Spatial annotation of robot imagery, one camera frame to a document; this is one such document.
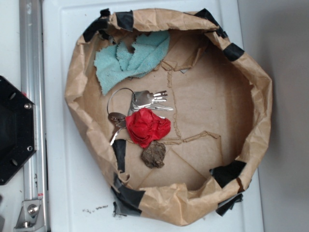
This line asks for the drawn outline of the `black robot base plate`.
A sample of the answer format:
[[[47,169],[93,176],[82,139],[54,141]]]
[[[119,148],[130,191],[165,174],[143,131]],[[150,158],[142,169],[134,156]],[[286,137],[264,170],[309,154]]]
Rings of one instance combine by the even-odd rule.
[[[0,184],[6,185],[35,151],[33,102],[1,76]]]

